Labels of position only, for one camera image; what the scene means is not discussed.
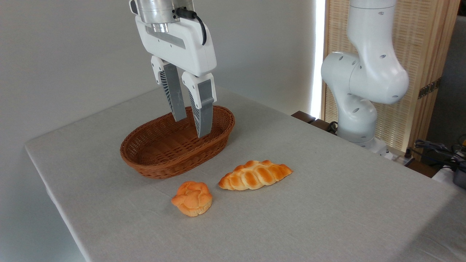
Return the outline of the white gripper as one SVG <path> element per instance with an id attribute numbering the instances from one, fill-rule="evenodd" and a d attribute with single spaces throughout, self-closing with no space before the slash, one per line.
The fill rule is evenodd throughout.
<path id="1" fill-rule="evenodd" d="M 142 44 L 151 53 L 151 64 L 157 84 L 163 87 L 175 121 L 186 118 L 177 67 L 185 70 L 183 84 L 188 88 L 191 109 L 199 138 L 209 134 L 213 122 L 213 103 L 217 101 L 211 72 L 217 66 L 208 28 L 203 34 L 198 20 L 180 18 L 167 24 L 167 32 L 156 32 L 150 24 L 135 16 Z"/>

